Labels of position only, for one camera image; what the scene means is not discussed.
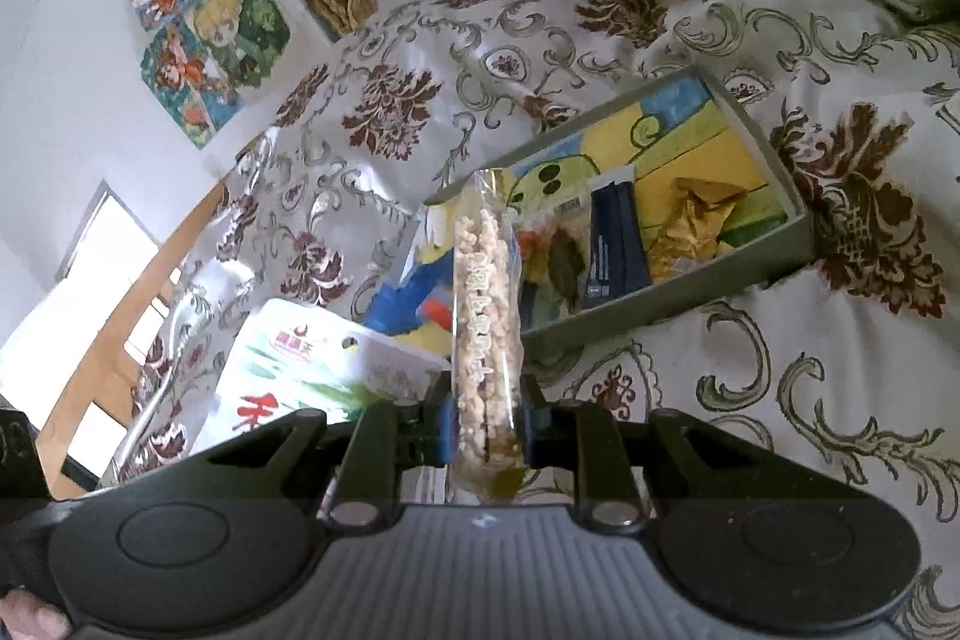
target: ribbed surface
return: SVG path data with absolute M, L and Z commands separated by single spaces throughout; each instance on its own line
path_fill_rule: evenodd
M 419 506 L 331 546 L 286 605 L 218 640 L 757 640 L 685 603 L 635 541 L 561 507 Z M 894 640 L 878 624 L 847 640 Z M 77 640 L 112 635 L 82 629 Z

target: wooden bed frame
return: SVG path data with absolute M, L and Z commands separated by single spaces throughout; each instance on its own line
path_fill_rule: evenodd
M 131 286 L 90 345 L 37 436 L 43 472 L 56 498 L 65 499 L 83 493 L 75 482 L 61 474 L 61 468 L 70 441 L 91 404 L 99 405 L 118 423 L 130 427 L 131 389 L 136 385 L 140 367 L 128 356 L 124 343 L 155 297 L 170 305 L 173 294 L 170 274 L 208 223 L 221 194 L 218 185 L 200 201 Z

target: red chinese character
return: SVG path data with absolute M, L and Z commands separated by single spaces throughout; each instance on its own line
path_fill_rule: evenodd
M 244 402 L 250 402 L 251 405 L 256 406 L 251 408 L 237 408 L 237 415 L 243 418 L 243 420 L 233 427 L 234 432 L 242 426 L 248 426 L 247 431 L 253 432 L 253 429 L 260 425 L 260 418 L 269 418 L 274 414 L 274 410 L 277 409 L 277 397 L 271 393 L 266 393 L 263 396 L 241 396 L 240 398 L 243 399 Z

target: black device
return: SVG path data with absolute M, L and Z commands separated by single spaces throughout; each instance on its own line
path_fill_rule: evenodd
M 0 584 L 78 640 L 901 637 L 920 545 L 889 504 L 677 410 L 619 422 L 526 376 L 521 396 L 526 462 L 571 470 L 571 506 L 397 500 L 404 469 L 449 461 L 449 375 L 70 501 L 0 410 Z

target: fingernail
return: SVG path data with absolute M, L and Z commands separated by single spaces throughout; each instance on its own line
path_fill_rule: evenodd
M 40 624 L 40 628 L 50 637 L 64 637 L 70 632 L 70 622 L 66 620 L 66 616 L 53 608 L 40 608 L 37 624 Z

